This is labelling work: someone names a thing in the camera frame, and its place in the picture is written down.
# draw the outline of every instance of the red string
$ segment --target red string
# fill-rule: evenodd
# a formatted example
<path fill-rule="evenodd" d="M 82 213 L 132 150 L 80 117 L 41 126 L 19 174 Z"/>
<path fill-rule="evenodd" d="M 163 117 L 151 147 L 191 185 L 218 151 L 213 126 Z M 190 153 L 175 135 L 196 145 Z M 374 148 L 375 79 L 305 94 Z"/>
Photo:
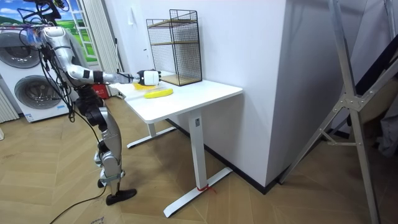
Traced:
<path fill-rule="evenodd" d="M 199 187 L 197 187 L 197 189 L 198 189 L 199 191 L 204 191 L 204 190 L 210 189 L 210 190 L 214 191 L 215 194 L 217 194 L 217 191 L 216 191 L 213 187 L 210 187 L 209 184 L 207 184 L 207 185 L 206 185 L 204 188 L 202 188 L 202 189 L 199 189 Z"/>

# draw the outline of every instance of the desk foot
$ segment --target desk foot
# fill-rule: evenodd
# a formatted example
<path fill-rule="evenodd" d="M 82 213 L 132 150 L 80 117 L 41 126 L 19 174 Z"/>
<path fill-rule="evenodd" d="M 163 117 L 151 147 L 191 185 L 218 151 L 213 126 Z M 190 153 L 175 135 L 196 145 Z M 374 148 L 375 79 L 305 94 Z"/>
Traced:
<path fill-rule="evenodd" d="M 217 183 L 219 180 L 221 180 L 223 177 L 228 175 L 230 172 L 232 172 L 231 168 L 226 167 L 219 171 L 216 175 L 213 177 L 210 177 L 207 182 L 209 186 L 214 185 Z M 175 202 L 171 203 L 169 206 L 165 208 L 163 211 L 164 215 L 168 218 L 170 217 L 173 213 L 181 209 L 184 205 L 186 205 L 188 202 L 192 201 L 195 197 L 203 193 L 205 190 L 199 191 L 197 188 L 194 188 L 193 190 L 189 191 L 186 193 L 184 196 L 180 197 L 177 199 Z"/>
<path fill-rule="evenodd" d="M 137 140 L 137 141 L 134 141 L 134 142 L 128 144 L 128 145 L 127 145 L 127 148 L 132 148 L 132 147 L 134 147 L 134 146 L 137 146 L 137 145 L 139 145 L 139 144 L 142 144 L 142 143 L 144 143 L 144 142 L 147 142 L 147 141 L 149 141 L 149 140 L 151 140 L 151 139 L 154 139 L 154 138 L 156 138 L 156 137 L 159 137 L 159 136 L 161 136 L 161 135 L 163 135 L 163 134 L 165 134 L 165 133 L 167 133 L 167 132 L 173 131 L 173 130 L 176 130 L 176 128 L 175 128 L 175 127 L 171 127 L 171 128 L 167 128 L 167 129 L 165 129 L 165 130 L 163 130 L 163 131 L 159 131 L 158 133 L 156 133 L 156 135 L 155 135 L 154 137 L 152 137 L 152 136 L 144 137 L 144 138 L 142 138 L 142 139 L 140 139 L 140 140 Z"/>

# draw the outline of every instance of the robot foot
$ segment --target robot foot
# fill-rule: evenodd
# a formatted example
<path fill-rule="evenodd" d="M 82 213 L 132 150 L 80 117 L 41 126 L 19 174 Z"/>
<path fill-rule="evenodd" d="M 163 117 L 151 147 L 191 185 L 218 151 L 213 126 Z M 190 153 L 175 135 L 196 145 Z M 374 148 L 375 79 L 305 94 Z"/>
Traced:
<path fill-rule="evenodd" d="M 130 190 L 119 190 L 115 196 L 108 195 L 106 197 L 106 205 L 113 205 L 114 203 L 122 202 L 124 200 L 130 199 L 137 194 L 136 189 Z"/>
<path fill-rule="evenodd" d="M 103 187 L 105 187 L 105 185 L 98 179 L 97 187 L 98 188 L 103 188 Z"/>
<path fill-rule="evenodd" d="M 100 155 L 98 155 L 98 152 L 95 152 L 95 155 L 94 155 L 94 162 L 95 162 L 95 164 L 96 164 L 98 167 L 101 167 L 101 166 L 102 166 L 102 161 L 101 161 L 101 159 L 100 159 Z"/>

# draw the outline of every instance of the wooden shelf board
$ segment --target wooden shelf board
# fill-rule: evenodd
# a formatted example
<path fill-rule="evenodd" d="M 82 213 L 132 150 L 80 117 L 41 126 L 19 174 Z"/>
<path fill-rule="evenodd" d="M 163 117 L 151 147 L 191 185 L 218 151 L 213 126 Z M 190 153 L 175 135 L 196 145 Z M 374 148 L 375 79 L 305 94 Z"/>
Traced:
<path fill-rule="evenodd" d="M 169 44 L 195 44 L 197 43 L 197 40 L 188 40 L 188 41 L 171 41 L 171 42 L 163 42 L 163 43 L 154 43 L 151 44 L 151 46 L 157 46 L 157 45 L 169 45 Z"/>
<path fill-rule="evenodd" d="M 174 85 L 178 85 L 178 76 L 177 75 L 165 75 L 160 78 L 161 80 L 172 83 Z M 184 78 L 184 82 L 199 82 L 200 78 Z"/>
<path fill-rule="evenodd" d="M 157 22 L 155 24 L 149 25 L 148 28 L 155 28 L 155 27 L 174 27 L 172 24 L 173 23 L 179 23 L 177 26 L 181 26 L 184 24 L 189 24 L 189 23 L 194 23 L 197 22 L 196 20 L 191 20 L 191 19 L 167 19 L 162 22 Z"/>

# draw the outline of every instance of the desk top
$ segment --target desk top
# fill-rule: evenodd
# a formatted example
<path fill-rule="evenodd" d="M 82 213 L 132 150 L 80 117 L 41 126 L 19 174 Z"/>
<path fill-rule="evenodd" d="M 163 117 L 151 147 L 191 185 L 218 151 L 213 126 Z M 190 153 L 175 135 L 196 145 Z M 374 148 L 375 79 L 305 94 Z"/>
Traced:
<path fill-rule="evenodd" d="M 126 98 L 130 108 L 147 124 L 161 121 L 214 102 L 241 94 L 242 88 L 203 80 L 185 86 L 160 82 L 162 88 L 172 88 L 173 94 L 145 99 L 147 90 L 135 90 L 132 84 L 113 84 Z"/>

